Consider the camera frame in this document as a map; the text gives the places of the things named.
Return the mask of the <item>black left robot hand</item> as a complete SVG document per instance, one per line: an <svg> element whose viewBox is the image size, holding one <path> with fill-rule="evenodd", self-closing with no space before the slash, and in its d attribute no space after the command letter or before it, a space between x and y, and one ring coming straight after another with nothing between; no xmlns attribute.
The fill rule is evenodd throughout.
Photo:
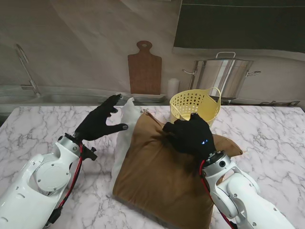
<svg viewBox="0 0 305 229"><path fill-rule="evenodd" d="M105 135L114 134L128 129L127 124L107 125L106 121L118 110L114 107L121 99L121 94L115 94L107 98L101 105L89 112L74 132L78 141L97 140Z"/></svg>

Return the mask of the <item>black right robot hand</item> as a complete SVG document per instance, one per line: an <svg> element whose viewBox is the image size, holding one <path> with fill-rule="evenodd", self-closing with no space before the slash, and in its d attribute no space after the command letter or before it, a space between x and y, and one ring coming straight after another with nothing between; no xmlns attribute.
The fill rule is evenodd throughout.
<svg viewBox="0 0 305 229"><path fill-rule="evenodd" d="M192 113L188 121L177 119L174 123L167 122L163 131L179 153L192 155L202 161L216 152L210 127L197 113Z"/></svg>

